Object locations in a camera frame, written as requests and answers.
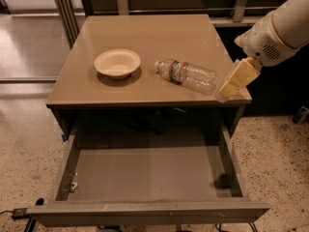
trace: bottle label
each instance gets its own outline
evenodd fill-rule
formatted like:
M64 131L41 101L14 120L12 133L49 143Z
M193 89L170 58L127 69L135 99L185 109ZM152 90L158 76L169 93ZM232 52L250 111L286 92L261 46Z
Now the bottle label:
M186 79L186 62L174 61L169 69L170 80L176 84L181 84Z

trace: cable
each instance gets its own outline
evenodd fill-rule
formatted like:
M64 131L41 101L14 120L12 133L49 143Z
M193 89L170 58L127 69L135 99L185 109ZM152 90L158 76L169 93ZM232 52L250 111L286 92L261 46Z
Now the cable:
M255 226L254 222L249 222L250 227L252 228L253 232L258 232L257 227Z
M3 211L3 212L0 212L0 215L2 214L5 214L5 213L12 213L13 211Z
M249 224L250 227L252 228L252 231L253 231L253 232L258 232L258 229L257 229L257 227L255 226L254 222L249 222L248 224ZM216 230L219 231L219 232L229 232L229 231L226 231L226 230L223 230L223 229L222 229L222 223L217 223L217 224L215 225L215 228L216 228Z
M229 231L227 231L227 230L223 230L223 229L222 229L222 223L219 223L219 224L216 223L216 224L215 224L215 228L216 228L216 230L219 231L219 232L229 232Z

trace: tabletop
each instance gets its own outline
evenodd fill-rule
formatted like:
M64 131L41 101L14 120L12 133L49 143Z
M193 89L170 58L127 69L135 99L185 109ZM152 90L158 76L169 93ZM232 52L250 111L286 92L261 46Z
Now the tabletop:
M107 50L128 49L141 58L130 77L113 80L98 74L94 62ZM220 85L232 60L206 14L118 15L87 17L51 92L47 107L131 107L165 105L222 105L163 80L155 62L176 59L217 72ZM227 103L249 103L243 89Z

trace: open drawer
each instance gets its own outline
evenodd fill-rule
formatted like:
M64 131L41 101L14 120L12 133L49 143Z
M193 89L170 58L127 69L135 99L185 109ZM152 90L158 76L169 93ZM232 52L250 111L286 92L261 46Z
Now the open drawer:
M219 108L81 110L45 226L253 222L251 201Z

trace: floor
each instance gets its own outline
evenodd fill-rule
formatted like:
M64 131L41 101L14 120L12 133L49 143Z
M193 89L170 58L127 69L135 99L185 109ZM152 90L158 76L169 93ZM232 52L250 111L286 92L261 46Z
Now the floor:
M69 53L58 16L0 14L0 76L58 75ZM45 101L52 84L0 84L0 212L48 202L66 143ZM292 117L241 118L233 137L240 169L253 200L271 209L255 223L258 231L309 231L309 124ZM27 220L0 215L0 231L24 231ZM214 224L183 225L194 232ZM252 231L248 224L224 224L227 231ZM176 226L128 226L124 232L176 231ZM45 228L36 231L108 231Z

